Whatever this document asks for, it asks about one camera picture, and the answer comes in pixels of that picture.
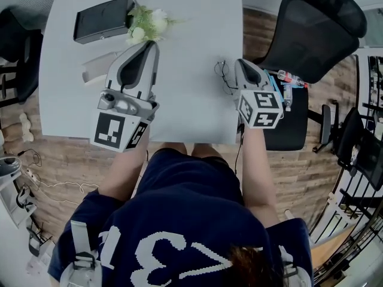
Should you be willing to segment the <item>white glasses case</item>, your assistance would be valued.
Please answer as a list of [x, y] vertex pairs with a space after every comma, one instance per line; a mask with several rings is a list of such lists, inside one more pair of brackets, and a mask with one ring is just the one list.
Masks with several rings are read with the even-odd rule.
[[121, 55], [121, 51], [112, 51], [83, 63], [82, 79], [84, 85], [90, 86], [96, 83], [104, 83], [111, 64], [119, 55]]

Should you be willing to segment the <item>red label plastic bottle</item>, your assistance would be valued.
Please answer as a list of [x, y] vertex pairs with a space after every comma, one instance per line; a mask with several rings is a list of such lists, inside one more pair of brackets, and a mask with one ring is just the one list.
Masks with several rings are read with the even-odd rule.
[[289, 72], [279, 70], [277, 77], [283, 86], [290, 85], [292, 88], [308, 88], [308, 84], [306, 82]]

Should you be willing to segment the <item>clear plastic bottle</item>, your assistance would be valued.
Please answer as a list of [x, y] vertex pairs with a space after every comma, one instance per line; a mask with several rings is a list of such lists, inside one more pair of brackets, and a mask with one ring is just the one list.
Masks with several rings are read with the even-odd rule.
[[287, 112], [291, 111], [292, 103], [293, 103], [293, 88], [289, 84], [284, 85], [284, 105], [285, 110]]

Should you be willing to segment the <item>person's right forearm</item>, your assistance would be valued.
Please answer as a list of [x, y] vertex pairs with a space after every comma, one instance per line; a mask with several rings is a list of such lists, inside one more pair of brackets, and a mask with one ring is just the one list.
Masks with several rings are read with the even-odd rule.
[[245, 207], [265, 226], [279, 222], [276, 188], [262, 129], [245, 128], [242, 153], [242, 193]]

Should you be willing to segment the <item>person's leg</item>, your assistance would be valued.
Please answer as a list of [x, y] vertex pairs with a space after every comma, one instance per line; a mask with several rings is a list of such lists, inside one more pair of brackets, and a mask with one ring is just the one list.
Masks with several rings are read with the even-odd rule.
[[164, 142], [157, 152], [164, 158], [188, 156], [186, 146], [181, 142]]
[[191, 156], [201, 159], [210, 158], [223, 160], [222, 155], [215, 148], [213, 148], [211, 144], [208, 143], [195, 143], [191, 152]]

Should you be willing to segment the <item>black eyeglasses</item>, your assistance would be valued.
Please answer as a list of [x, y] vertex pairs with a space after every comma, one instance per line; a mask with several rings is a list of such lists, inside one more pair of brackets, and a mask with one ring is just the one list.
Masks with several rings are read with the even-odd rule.
[[238, 87], [234, 80], [231, 79], [230, 69], [226, 61], [217, 62], [214, 66], [214, 72], [223, 82], [223, 91], [231, 96], [234, 96]]

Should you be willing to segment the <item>person's left leg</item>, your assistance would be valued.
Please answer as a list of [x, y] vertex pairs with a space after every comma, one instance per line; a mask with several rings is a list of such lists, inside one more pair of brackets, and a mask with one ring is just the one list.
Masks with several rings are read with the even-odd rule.
[[188, 156], [186, 146], [181, 142], [164, 142], [157, 152], [164, 158]]

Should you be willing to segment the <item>white lumpy floor object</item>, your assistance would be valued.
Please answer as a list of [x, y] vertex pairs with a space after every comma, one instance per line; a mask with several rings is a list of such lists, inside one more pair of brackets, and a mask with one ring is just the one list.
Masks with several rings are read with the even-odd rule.
[[20, 114], [19, 116], [20, 123], [22, 124], [22, 132], [23, 132], [23, 141], [24, 142], [33, 142], [34, 135], [31, 132], [31, 122], [28, 119], [28, 116], [25, 113]]

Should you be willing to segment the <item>black metal rack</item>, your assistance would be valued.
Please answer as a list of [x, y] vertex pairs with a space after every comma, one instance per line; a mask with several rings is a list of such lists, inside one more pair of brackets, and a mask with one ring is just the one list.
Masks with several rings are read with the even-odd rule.
[[[383, 142], [383, 48], [360, 49], [358, 111], [364, 127]], [[311, 231], [314, 283], [324, 285], [343, 265], [383, 241], [383, 186], [374, 189], [359, 171], [342, 169], [318, 224]]]

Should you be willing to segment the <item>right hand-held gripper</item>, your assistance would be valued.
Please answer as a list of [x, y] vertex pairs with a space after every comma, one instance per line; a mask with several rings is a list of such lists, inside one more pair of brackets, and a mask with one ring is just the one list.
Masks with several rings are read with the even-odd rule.
[[264, 70], [248, 60], [237, 59], [235, 80], [239, 96], [236, 109], [243, 123], [250, 129], [274, 129], [283, 107]]

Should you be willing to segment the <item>navy blue printed shirt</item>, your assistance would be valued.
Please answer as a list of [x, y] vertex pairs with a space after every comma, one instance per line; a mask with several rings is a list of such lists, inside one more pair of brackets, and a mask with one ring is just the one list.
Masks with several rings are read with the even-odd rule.
[[157, 152], [131, 200], [93, 191], [71, 220], [87, 227], [102, 287], [313, 286], [305, 222], [264, 227], [216, 160]]

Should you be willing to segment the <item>black mesh office chair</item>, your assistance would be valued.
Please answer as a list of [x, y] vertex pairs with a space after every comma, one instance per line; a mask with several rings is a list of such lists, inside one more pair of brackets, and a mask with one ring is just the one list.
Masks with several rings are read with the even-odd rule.
[[253, 63], [283, 100], [279, 70], [315, 84], [358, 49], [366, 31], [366, 17], [354, 0], [282, 0], [268, 52]]

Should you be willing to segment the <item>black rectangular box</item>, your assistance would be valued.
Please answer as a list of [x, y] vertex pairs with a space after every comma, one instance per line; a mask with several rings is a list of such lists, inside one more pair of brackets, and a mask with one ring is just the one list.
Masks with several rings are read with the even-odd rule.
[[133, 22], [129, 14], [133, 0], [112, 0], [79, 11], [76, 15], [73, 40], [80, 44], [128, 33]]

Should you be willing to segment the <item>white flower bouquet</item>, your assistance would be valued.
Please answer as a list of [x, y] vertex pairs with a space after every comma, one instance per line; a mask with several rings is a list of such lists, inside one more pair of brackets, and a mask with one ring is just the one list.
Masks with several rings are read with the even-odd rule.
[[164, 34], [177, 25], [186, 22], [182, 19], [169, 17], [161, 8], [152, 10], [141, 5], [138, 0], [132, 0], [133, 6], [127, 11], [128, 23], [126, 44], [137, 45], [146, 41], [159, 42], [164, 39]]

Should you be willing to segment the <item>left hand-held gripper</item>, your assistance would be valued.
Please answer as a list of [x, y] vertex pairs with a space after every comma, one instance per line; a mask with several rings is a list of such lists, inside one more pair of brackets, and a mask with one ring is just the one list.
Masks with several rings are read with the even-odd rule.
[[154, 41], [133, 45], [113, 61], [93, 114], [92, 145], [115, 152], [137, 147], [159, 108], [151, 92], [158, 62]]

